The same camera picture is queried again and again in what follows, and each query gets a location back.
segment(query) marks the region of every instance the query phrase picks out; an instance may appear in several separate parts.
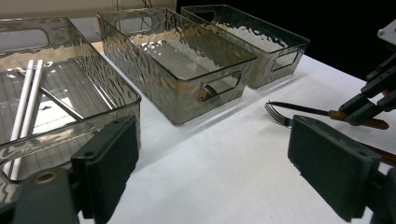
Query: fork handle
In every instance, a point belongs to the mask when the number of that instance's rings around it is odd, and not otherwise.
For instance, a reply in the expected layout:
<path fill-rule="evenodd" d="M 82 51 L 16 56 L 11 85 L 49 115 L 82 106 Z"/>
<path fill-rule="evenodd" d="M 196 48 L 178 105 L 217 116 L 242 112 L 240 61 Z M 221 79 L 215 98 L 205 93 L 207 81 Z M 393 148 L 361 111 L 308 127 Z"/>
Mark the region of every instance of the fork handle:
<path fill-rule="evenodd" d="M 331 119 L 346 121 L 347 116 L 348 114 L 345 112 L 335 111 L 335 110 L 329 111 L 329 117 Z M 364 121 L 362 125 L 371 128 L 381 129 L 381 130 L 386 130 L 389 128 L 389 125 L 382 119 L 367 119 L 366 121 Z"/>

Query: bin handle cutout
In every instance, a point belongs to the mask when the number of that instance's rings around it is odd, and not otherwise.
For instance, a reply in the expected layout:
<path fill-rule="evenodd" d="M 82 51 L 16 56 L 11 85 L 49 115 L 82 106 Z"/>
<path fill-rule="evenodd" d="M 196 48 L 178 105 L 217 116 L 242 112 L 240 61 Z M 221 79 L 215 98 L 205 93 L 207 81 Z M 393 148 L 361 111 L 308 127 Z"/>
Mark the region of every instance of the bin handle cutout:
<path fill-rule="evenodd" d="M 279 70 L 281 68 L 284 68 L 284 67 L 294 64 L 294 62 L 297 59 L 298 54 L 299 54 L 298 50 L 295 50 L 293 52 L 279 55 L 276 58 L 276 60 L 274 61 L 271 71 L 275 72 L 276 70 Z"/>
<path fill-rule="evenodd" d="M 234 89 L 239 84 L 241 79 L 241 72 L 232 73 L 226 77 L 221 77 L 211 82 L 205 83 L 200 90 L 199 99 L 201 102 L 219 96 L 226 91 Z"/>
<path fill-rule="evenodd" d="M 0 33 L 0 52 L 46 47 L 50 40 L 43 30 L 20 30 Z"/>
<path fill-rule="evenodd" d="M 116 24 L 122 34 L 133 34 L 149 31 L 152 27 L 151 17 L 136 17 L 118 20 Z"/>

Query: gray translucent bin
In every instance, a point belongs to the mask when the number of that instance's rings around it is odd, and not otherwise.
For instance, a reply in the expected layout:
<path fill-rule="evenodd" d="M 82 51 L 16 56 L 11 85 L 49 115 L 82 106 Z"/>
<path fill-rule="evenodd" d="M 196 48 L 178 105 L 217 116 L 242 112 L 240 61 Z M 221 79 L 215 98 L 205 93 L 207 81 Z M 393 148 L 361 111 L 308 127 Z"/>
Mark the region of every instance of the gray translucent bin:
<path fill-rule="evenodd" d="M 294 73 L 309 40 L 227 5 L 181 7 L 181 15 L 257 55 L 247 85 L 257 89 Z"/>
<path fill-rule="evenodd" d="M 98 13 L 106 56 L 174 125 L 243 94 L 256 56 L 167 8 Z"/>
<path fill-rule="evenodd" d="M 29 133 L 11 138 L 30 60 L 44 62 L 41 89 Z M 0 207 L 16 201 L 27 176 L 69 167 L 70 157 L 114 119 L 135 116 L 140 146 L 140 101 L 69 19 L 0 21 Z"/>

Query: dark background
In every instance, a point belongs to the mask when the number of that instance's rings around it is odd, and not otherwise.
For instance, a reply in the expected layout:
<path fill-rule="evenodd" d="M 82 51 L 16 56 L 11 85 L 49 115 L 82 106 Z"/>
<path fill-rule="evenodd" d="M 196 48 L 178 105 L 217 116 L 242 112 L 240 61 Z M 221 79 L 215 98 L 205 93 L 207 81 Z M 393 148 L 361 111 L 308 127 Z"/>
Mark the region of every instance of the dark background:
<path fill-rule="evenodd" d="M 177 0 L 180 7 L 225 4 L 308 38 L 305 55 L 365 80 L 392 51 L 377 32 L 396 20 L 387 1 Z"/>

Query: chopstick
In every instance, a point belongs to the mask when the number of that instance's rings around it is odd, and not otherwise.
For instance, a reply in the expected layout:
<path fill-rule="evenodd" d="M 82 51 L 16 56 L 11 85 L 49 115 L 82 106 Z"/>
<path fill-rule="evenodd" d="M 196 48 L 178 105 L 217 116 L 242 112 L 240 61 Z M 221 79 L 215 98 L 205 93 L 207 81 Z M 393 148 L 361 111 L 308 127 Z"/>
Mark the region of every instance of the chopstick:
<path fill-rule="evenodd" d="M 37 92 L 43 74 L 42 73 L 43 66 L 44 66 L 43 60 L 38 60 L 37 66 L 35 68 L 35 77 L 33 80 L 32 89 L 30 91 L 29 102 L 26 108 L 26 113 L 25 113 L 25 118 L 23 120 L 20 138 L 26 137 L 29 133 L 30 123 L 32 121 L 32 116 L 34 114 L 34 109 L 35 109 L 35 100 L 37 98 Z M 20 170 L 20 165 L 21 165 L 21 157 L 14 160 L 10 179 L 16 179 L 18 177 L 18 171 Z"/>
<path fill-rule="evenodd" d="M 21 124 L 23 121 L 23 116 L 26 110 L 27 99 L 29 96 L 31 81 L 33 79 L 33 70 L 34 70 L 34 60 L 30 60 L 27 64 L 26 68 L 26 77 L 23 81 L 22 91 L 21 91 L 21 99 L 18 104 L 17 115 L 15 117 L 14 126 L 12 128 L 12 134 L 10 141 L 14 141 L 19 138 L 21 132 Z M 3 171 L 6 175 L 9 175 L 11 168 L 11 161 L 7 162 L 3 168 Z"/>

